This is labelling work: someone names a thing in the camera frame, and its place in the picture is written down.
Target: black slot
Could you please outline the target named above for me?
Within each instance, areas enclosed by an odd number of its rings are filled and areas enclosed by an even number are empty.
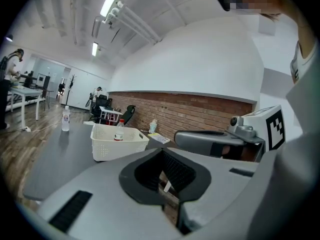
[[[238,174],[246,177],[252,177],[255,173],[249,170],[239,169],[239,168],[232,168],[229,170],[230,173]]]
[[[162,171],[177,192],[180,203],[198,200],[211,183],[207,168],[167,148],[159,148],[129,163],[122,169],[119,182],[138,203],[164,205],[165,199],[158,192]]]
[[[49,221],[49,224],[66,233],[92,195],[89,192],[78,191]]]

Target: desk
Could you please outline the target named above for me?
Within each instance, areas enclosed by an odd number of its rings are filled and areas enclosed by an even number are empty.
[[[21,124],[22,128],[26,128],[25,123],[25,104],[26,104],[26,96],[38,96],[36,101],[36,110],[35,110],[35,120],[38,120],[38,114],[39,114],[39,102],[41,99],[42,91],[35,90],[35,89],[29,89],[29,88],[10,88],[9,90],[11,94],[11,112],[13,111],[13,105],[14,105],[14,95],[20,95],[22,97],[22,103],[21,103]]]
[[[26,179],[23,195],[31,200],[43,201],[74,177],[96,165],[91,131],[92,125],[81,123],[71,123],[70,131],[62,131],[59,126],[54,129]],[[150,139],[146,150],[155,148],[178,147],[172,142],[162,144]]]
[[[100,109],[101,109],[101,116],[100,117],[102,118],[102,115],[104,113],[104,119],[106,119],[106,117],[107,117],[109,122],[118,122],[119,116],[123,115],[121,112],[105,109],[103,106],[100,106]],[[112,115],[116,115],[116,119],[111,119]]]

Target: paper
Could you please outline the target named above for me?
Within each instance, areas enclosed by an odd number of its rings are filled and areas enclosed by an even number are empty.
[[[169,138],[163,137],[162,135],[160,135],[159,133],[152,133],[152,134],[148,134],[148,136],[162,144],[166,144],[168,142],[170,142]]]
[[[57,77],[57,73],[53,73],[50,78],[50,82],[54,83],[56,81],[56,77]]]

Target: table leg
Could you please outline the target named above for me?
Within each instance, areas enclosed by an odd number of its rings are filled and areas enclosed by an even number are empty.
[[[46,111],[46,105],[48,105],[48,92],[45,94],[44,111]]]
[[[107,113],[104,113],[104,119],[106,119]],[[107,122],[106,122],[107,123]]]
[[[38,115],[39,115],[39,102],[40,102],[41,95],[38,96],[38,99],[36,100],[36,108],[35,108],[35,120],[38,121]]]
[[[21,123],[22,123],[22,129],[26,128],[26,122],[25,122],[25,103],[26,103],[26,96],[22,95],[22,103],[21,103]]]
[[[101,111],[100,117],[102,118],[102,111]],[[106,118],[106,115],[104,115],[104,118]],[[99,121],[99,124],[101,124],[101,119],[100,119],[100,121]]]
[[[15,97],[15,94],[11,92],[11,112],[14,110],[14,97]]]

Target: person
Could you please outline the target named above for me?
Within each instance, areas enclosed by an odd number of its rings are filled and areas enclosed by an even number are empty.
[[[102,91],[102,88],[99,86],[97,89],[94,90],[93,92],[93,98],[91,101],[91,106],[90,106],[90,114],[92,115],[91,111],[92,109],[96,106],[96,101],[97,101],[97,96],[98,92]]]
[[[65,92],[65,88],[66,88],[66,84],[65,83],[60,83],[59,84],[59,93],[61,94],[61,96],[64,95],[64,92]]]
[[[241,6],[260,13],[273,21],[276,21],[281,14],[284,14],[297,24],[298,42],[290,64],[294,83],[297,83],[312,65],[320,63],[317,37],[302,12],[292,0],[241,0]]]
[[[0,81],[0,130],[8,129],[10,125],[5,122],[8,91],[10,88],[11,76],[20,77],[19,72],[15,71],[15,66],[22,61],[24,56],[23,49],[17,49],[7,56],[7,63],[4,70],[4,79]]]

